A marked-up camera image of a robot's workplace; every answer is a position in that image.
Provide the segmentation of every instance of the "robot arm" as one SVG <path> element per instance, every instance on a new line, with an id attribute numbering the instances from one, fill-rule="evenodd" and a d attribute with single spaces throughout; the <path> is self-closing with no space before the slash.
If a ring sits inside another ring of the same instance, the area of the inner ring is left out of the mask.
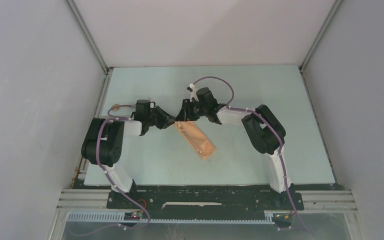
<path id="1" fill-rule="evenodd" d="M 117 191 L 117 185 L 124 192 L 129 192 L 133 179 L 129 177 L 123 165 L 118 164 L 121 156 L 124 136 L 143 136 L 150 127 L 156 126 L 158 129 L 166 129 L 176 121 L 196 121 L 200 117 L 207 117 L 208 120 L 216 124 L 243 125 L 246 133 L 254 148 L 269 157 L 270 186 L 276 192 L 281 193 L 289 188 L 291 181 L 288 178 L 288 186 L 285 186 L 284 172 L 280 156 L 278 154 L 280 143 L 272 131 L 254 114 L 249 111 L 233 110 L 226 104 L 218 103 L 208 87 L 195 89 L 189 87 L 191 92 L 190 99 L 182 101 L 182 107 L 177 117 L 169 115 L 149 100 L 138 100 L 135 105 L 135 112 L 132 114 L 133 120 L 118 121 L 108 123 L 103 131 L 101 145 L 99 148 L 99 158 L 104 171 L 114 182 L 112 188 Z M 266 105 L 260 105 L 253 109 L 260 114 L 275 129 L 284 144 L 286 135 L 285 129 L 269 110 Z M 98 132 L 104 119 L 94 118 L 90 124 L 86 138 L 82 145 L 81 154 L 88 159 L 91 164 L 96 162 L 96 147 Z"/>

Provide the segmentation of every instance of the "light blue table surface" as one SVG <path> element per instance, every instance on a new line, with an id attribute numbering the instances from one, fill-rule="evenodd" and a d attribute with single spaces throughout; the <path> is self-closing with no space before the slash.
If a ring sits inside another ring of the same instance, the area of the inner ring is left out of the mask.
<path id="1" fill-rule="evenodd" d="M 285 161 L 295 184 L 330 184 L 335 179 L 313 111 L 295 65 L 185 66 L 115 68 L 106 93 L 102 115 L 114 104 L 135 104 L 151 98 L 177 116 L 186 87 L 204 76 L 228 81 L 235 92 L 234 107 L 267 105 L 286 129 Z M 221 81 L 206 79 L 196 87 L 209 87 L 219 103 L 231 92 Z M 130 115 L 133 108 L 114 114 Z M 138 185 L 251 185 L 268 184 L 266 158 L 257 152 L 243 126 L 218 125 L 201 117 L 196 124 L 216 151 L 201 160 L 174 126 L 150 128 L 145 136 L 125 137 L 119 163 Z M 109 185 L 102 170 L 89 165 L 85 185 Z"/>

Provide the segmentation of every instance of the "orange fabric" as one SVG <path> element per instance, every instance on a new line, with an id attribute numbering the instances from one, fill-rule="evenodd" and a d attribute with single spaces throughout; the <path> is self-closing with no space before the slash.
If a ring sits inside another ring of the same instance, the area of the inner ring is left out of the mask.
<path id="1" fill-rule="evenodd" d="M 174 126 L 202 160 L 206 160 L 216 151 L 208 137 L 193 121 L 177 121 Z"/>

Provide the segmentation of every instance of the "cable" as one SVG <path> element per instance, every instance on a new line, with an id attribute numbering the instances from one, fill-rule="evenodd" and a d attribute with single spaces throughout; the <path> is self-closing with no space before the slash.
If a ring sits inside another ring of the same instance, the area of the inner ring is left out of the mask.
<path id="1" fill-rule="evenodd" d="M 204 76 L 204 77 L 201 77 L 200 79 L 194 81 L 192 84 L 195 85 L 195 84 L 199 83 L 201 80 L 204 80 L 204 79 L 217 79 L 217 80 L 220 80 L 220 81 L 225 83 L 230 88 L 230 90 L 232 92 L 232 97 L 226 103 L 226 105 L 229 106 L 229 104 L 233 101 L 233 98 L 235 97 L 235 92 L 233 91 L 233 87 L 226 80 L 221 79 L 220 77 L 216 77 L 216 76 Z"/>
<path id="2" fill-rule="evenodd" d="M 116 105 L 112 106 L 112 107 L 108 110 L 107 115 L 110 116 L 110 117 L 113 117 L 113 118 L 119 118 L 120 120 L 127 121 L 127 120 L 129 120 L 128 117 L 126 117 L 126 116 L 115 116 L 115 115 L 112 115 L 112 114 L 111 114 L 111 111 L 113 111 L 114 109 L 119 109 L 119 108 L 124 108 L 124 107 L 129 107 L 129 108 L 131 108 L 131 107 L 134 107 L 134 106 L 135 106 L 135 105 L 128 105 L 128 104 L 118 105 L 118 104 L 116 104 Z"/>
<path id="3" fill-rule="evenodd" d="M 111 176 L 108 174 L 107 170 L 105 169 L 105 167 L 101 164 L 101 161 L 100 161 L 100 158 L 99 158 L 99 153 L 100 153 L 100 146 L 101 146 L 101 137 L 102 137 L 102 133 L 104 131 L 104 127 L 105 125 L 109 122 L 109 121 L 116 121 L 118 120 L 119 118 L 107 118 L 103 121 L 102 125 L 100 126 L 100 129 L 99 129 L 99 132 L 98 132 L 98 138 L 97 138 L 97 141 L 96 141 L 96 163 L 98 164 L 98 166 L 103 170 L 103 172 L 105 173 L 105 176 L 106 178 L 108 179 L 109 183 L 119 192 L 121 193 L 127 200 L 129 200 L 130 202 L 132 202 L 134 205 L 138 206 L 147 216 L 147 219 L 148 221 L 145 223 L 145 225 L 142 225 L 142 226 L 138 226 L 138 227 L 134 227 L 134 226 L 124 226 L 125 228 L 130 228 L 130 229 L 141 229 L 141 228 L 144 228 L 145 226 L 147 226 L 148 224 L 150 224 L 151 222 L 151 216 L 150 216 L 150 213 L 142 206 L 140 205 L 138 202 L 136 202 L 135 200 L 133 200 L 132 198 L 130 198 L 123 190 L 121 190 L 119 188 L 119 186 L 117 186 L 113 179 L 111 179 Z"/>
<path id="4" fill-rule="evenodd" d="M 286 188 L 286 193 L 287 193 L 287 196 L 289 198 L 289 201 L 290 201 L 290 204 L 292 205 L 292 208 L 293 210 L 295 211 L 296 213 L 296 216 L 298 217 L 299 221 L 301 222 L 303 228 L 305 229 L 305 231 L 307 231 L 308 233 L 310 233 L 311 235 L 314 236 L 314 233 L 308 229 L 308 227 L 306 226 L 306 224 L 304 223 L 303 219 L 301 218 L 300 214 L 298 213 L 297 211 L 297 207 L 295 206 L 295 203 L 292 199 L 292 196 L 291 196 L 291 192 L 289 191 L 289 187 L 288 187 L 288 179 L 287 179 L 287 173 L 286 173 L 286 165 L 285 165 L 285 161 L 284 161 L 284 158 L 282 156 L 282 148 L 284 146 L 283 142 L 282 142 L 282 139 L 281 137 L 279 136 L 279 134 L 276 132 L 276 130 L 269 124 L 269 122 L 267 120 L 265 120 L 263 118 L 263 116 L 261 116 L 260 114 L 258 114 L 256 111 L 253 111 L 253 110 L 249 110 L 249 109 L 244 109 L 244 108 L 239 108 L 239 107 L 230 107 L 229 105 L 227 105 L 227 107 L 230 109 L 230 110 L 233 110 L 233 111 L 240 111 L 240 112 L 250 112 L 252 114 L 254 114 L 255 116 L 257 116 L 263 123 L 265 123 L 265 125 L 268 127 L 268 129 L 270 129 L 270 131 L 274 134 L 274 136 L 276 137 L 276 139 L 279 141 L 279 150 L 278 150 L 278 155 L 279 155 L 279 158 L 280 158 L 280 163 L 282 164 L 282 169 L 283 169 L 283 179 L 284 179 L 284 183 L 285 183 L 285 188 Z"/>
<path id="5" fill-rule="evenodd" d="M 279 227 L 276 223 L 273 225 L 278 231 L 283 231 L 283 230 L 292 230 L 292 229 L 298 229 L 298 230 L 303 230 L 307 231 L 305 228 L 300 227 L 300 226 L 290 226 L 290 227 Z"/>
<path id="6" fill-rule="evenodd" d="M 139 200 L 137 200 L 138 202 L 143 202 L 143 207 L 146 209 L 147 208 L 147 201 L 145 201 L 145 199 L 141 198 Z"/>
<path id="7" fill-rule="evenodd" d="M 76 236 L 76 237 L 85 237 L 85 236 L 89 236 L 89 235 L 92 235 L 94 233 L 97 233 L 103 229 L 106 229 L 106 228 L 109 228 L 109 227 L 115 227 L 115 226 L 124 226 L 124 229 L 141 229 L 141 228 L 144 228 L 146 227 L 148 224 L 151 223 L 151 216 L 150 216 L 150 213 L 142 206 L 140 205 L 138 202 L 136 202 L 135 200 L 133 200 L 132 198 L 130 198 L 123 190 L 121 190 L 119 188 L 119 186 L 117 186 L 113 179 L 111 179 L 111 176 L 108 174 L 107 170 L 105 169 L 105 167 L 101 164 L 101 161 L 100 161 L 100 146 L 101 146 L 101 137 L 102 137 L 102 133 L 104 131 L 104 127 L 105 125 L 109 122 L 109 121 L 116 121 L 116 120 L 119 120 L 120 118 L 119 117 L 116 117 L 116 118 L 107 118 L 103 121 L 102 125 L 100 126 L 100 129 L 99 129 L 99 132 L 98 132 L 98 137 L 97 137 L 97 141 L 96 141 L 96 163 L 98 164 L 98 166 L 103 170 L 103 172 L 105 173 L 105 176 L 106 178 L 108 179 L 109 183 L 119 192 L 121 193 L 127 200 L 129 200 L 130 202 L 132 202 L 133 204 L 135 204 L 136 206 L 138 206 L 145 214 L 146 214 L 146 217 L 147 217 L 147 222 L 144 224 L 144 225 L 141 225 L 141 226 L 126 226 L 126 225 L 122 225 L 121 223 L 114 223 L 114 224 L 108 224 L 108 225 L 105 225 L 101 228 L 98 228 L 94 231 L 91 231 L 91 232 L 88 232 L 88 233 L 84 233 L 84 234 L 76 234 L 76 233 L 73 233 L 71 232 L 71 230 L 69 231 L 69 233 L 73 236 Z"/>

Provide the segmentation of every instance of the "black mounting plate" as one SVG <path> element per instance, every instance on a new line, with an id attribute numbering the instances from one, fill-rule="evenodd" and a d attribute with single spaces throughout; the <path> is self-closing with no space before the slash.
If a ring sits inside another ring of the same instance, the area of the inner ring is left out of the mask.
<path id="1" fill-rule="evenodd" d="M 264 211 L 292 210 L 286 192 L 277 193 L 268 185 L 250 186 L 136 186 L 134 196 L 145 205 L 153 219 L 181 220 L 261 220 Z M 290 188 L 298 210 L 304 209 L 302 196 Z M 170 205 L 167 202 L 190 203 L 191 205 Z M 121 193 L 111 191 L 108 195 L 108 209 L 137 209 Z"/>

